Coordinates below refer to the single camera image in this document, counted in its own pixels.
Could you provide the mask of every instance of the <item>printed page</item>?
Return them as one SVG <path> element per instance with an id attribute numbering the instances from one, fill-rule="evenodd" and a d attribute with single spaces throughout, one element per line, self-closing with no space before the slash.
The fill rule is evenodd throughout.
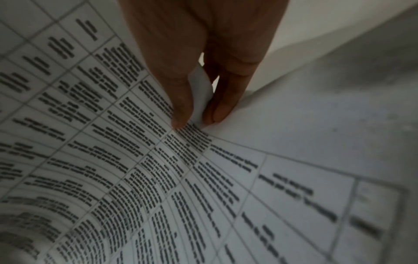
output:
<path id="1" fill-rule="evenodd" d="M 329 65 L 336 71 L 336 65 L 350 65 L 340 55 L 351 56 L 346 49 L 274 84 L 280 89 L 273 85 L 246 98 L 223 123 L 202 127 L 212 87 L 196 68 L 190 76 L 195 112 L 175 131 L 168 97 L 147 71 L 115 2 L 3 0 L 0 10 L 1 263 L 416 259 L 417 166 L 406 156 L 376 159 L 361 149 L 386 140 L 403 147 L 396 153 L 418 156 L 412 125 L 418 110 L 411 103 L 418 94 L 416 75 L 398 68 L 394 80 L 378 85 L 404 89 L 352 97 L 341 92 L 328 101 L 327 94 L 319 99 L 301 89 L 315 91 L 319 84 L 309 74 L 324 72 L 330 81 L 321 86 L 343 86 L 332 82 L 337 74 Z M 411 17 L 391 32 L 417 24 Z M 410 58 L 413 44 L 384 62 Z M 351 45 L 359 50 L 362 43 Z M 391 104 L 406 94 L 402 107 Z M 392 99 L 382 106 L 381 98 Z M 354 99 L 369 102 L 368 112 L 354 115 L 355 107 L 348 107 Z M 340 112 L 297 106 L 337 100 Z M 283 112 L 285 101 L 294 105 Z M 337 133 L 377 105 L 391 108 L 385 120 L 407 125 L 404 141 L 378 132 Z M 292 111 L 295 116 L 287 115 Z M 318 122 L 324 129 L 313 125 Z M 325 128 L 333 125 L 337 135 L 330 137 Z M 320 144 L 321 133 L 328 145 Z"/>

